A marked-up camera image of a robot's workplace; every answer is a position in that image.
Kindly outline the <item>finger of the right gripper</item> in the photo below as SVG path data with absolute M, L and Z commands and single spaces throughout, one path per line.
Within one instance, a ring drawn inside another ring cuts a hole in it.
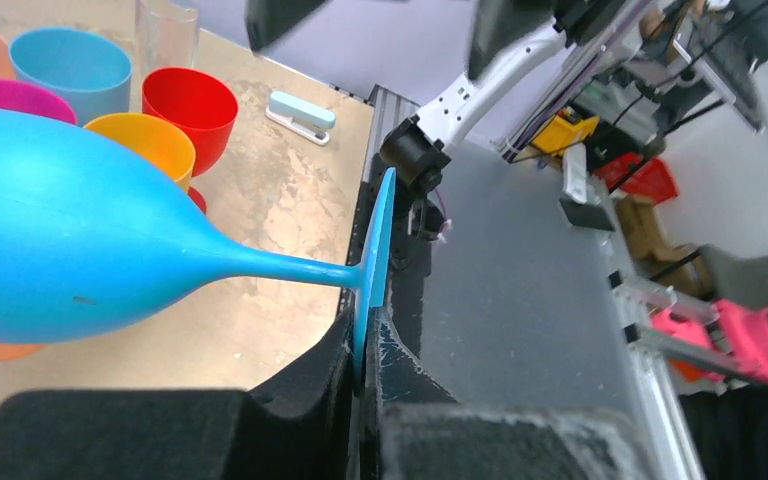
M 249 0 L 245 27 L 249 49 L 261 52 L 280 40 L 326 0 Z
M 499 52 L 549 21 L 555 5 L 552 0 L 480 0 L 473 20 L 467 78 L 477 80 Z

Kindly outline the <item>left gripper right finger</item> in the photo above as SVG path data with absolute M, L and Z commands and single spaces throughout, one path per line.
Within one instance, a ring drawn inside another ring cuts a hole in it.
M 409 351 L 386 309 L 368 317 L 360 400 L 363 479 L 646 479 L 623 416 L 600 408 L 459 402 Z

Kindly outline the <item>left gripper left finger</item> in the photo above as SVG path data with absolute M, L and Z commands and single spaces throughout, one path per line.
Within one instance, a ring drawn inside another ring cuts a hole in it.
M 36 390 L 0 405 L 0 479 L 342 479 L 350 314 L 252 390 Z

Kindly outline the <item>clear wine glass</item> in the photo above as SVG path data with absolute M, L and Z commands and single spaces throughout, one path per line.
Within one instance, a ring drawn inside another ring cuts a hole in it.
M 135 41 L 141 74 L 147 76 L 164 67 L 192 68 L 200 31 L 198 1 L 136 1 Z

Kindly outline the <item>red plastic wine glass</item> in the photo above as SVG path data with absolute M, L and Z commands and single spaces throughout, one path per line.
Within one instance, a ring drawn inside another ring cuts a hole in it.
M 211 169 L 224 154 L 239 111 L 229 87 L 185 67 L 163 67 L 142 83 L 142 112 L 181 129 L 195 149 L 192 175 Z

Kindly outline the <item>light blue wine glass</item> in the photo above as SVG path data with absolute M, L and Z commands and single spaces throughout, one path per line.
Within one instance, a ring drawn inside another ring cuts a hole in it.
M 15 37 L 8 53 L 17 79 L 65 100 L 79 126 L 129 110 L 132 61 L 105 37 L 71 28 L 39 28 Z

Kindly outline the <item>magenta plastic wine glass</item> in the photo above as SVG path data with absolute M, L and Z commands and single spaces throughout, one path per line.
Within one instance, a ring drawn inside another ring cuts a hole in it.
M 75 111 L 61 97 L 42 87 L 18 80 L 0 79 L 0 109 L 78 124 Z

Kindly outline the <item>dark blue wine glass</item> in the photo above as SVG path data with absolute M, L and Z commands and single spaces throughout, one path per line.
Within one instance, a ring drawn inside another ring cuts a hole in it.
M 166 174 L 124 146 L 58 120 L 0 109 L 0 343 L 106 334 L 201 287 L 259 277 L 351 289 L 354 319 L 377 293 L 366 241 L 353 266 L 257 250 L 217 229 Z M 388 169 L 375 203 L 390 224 Z

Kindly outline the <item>yellow plastic wine glass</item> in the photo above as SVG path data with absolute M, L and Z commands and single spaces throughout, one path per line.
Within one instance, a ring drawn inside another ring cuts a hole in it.
M 143 113 L 113 113 L 84 128 L 132 150 L 164 172 L 187 193 L 196 160 L 190 138 L 167 120 Z

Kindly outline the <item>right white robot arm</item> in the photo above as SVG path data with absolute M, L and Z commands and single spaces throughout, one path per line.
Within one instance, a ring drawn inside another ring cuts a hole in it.
M 400 187 L 414 197 L 435 189 L 451 152 L 504 95 L 562 48 L 602 33 L 622 7 L 620 1 L 479 2 L 464 73 L 379 149 Z

